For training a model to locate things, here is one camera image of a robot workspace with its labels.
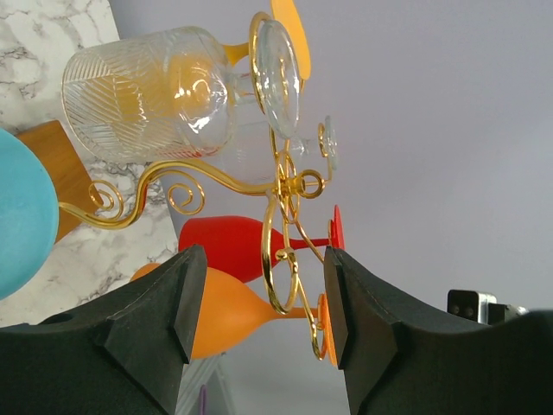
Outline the orange wine glass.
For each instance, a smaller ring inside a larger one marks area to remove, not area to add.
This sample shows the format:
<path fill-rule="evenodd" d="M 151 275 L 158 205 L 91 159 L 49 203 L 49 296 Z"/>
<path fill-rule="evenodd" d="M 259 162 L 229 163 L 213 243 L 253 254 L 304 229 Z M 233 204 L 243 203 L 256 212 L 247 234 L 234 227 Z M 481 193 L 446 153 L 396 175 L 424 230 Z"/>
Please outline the orange wine glass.
<path fill-rule="evenodd" d="M 207 269 L 192 357 L 203 359 L 237 346 L 259 327 L 276 319 L 303 319 L 304 308 L 276 313 L 250 287 L 220 270 Z"/>

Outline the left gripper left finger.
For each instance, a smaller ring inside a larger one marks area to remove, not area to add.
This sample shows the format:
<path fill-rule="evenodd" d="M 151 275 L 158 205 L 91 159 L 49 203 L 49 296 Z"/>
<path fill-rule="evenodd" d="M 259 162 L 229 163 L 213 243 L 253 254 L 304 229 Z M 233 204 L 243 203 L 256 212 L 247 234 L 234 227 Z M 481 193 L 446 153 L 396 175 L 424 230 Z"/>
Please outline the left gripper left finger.
<path fill-rule="evenodd" d="M 88 303 L 2 328 L 2 413 L 174 413 L 206 274 L 192 246 Z"/>

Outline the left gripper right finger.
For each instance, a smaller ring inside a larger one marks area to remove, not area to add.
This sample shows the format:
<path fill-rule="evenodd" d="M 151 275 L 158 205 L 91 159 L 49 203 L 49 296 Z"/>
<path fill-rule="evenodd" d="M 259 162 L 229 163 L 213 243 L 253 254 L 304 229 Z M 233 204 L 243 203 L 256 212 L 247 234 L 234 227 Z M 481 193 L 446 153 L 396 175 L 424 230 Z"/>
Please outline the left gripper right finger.
<path fill-rule="evenodd" d="M 426 304 L 328 247 L 334 349 L 353 414 L 549 414 L 552 314 L 485 325 Z"/>

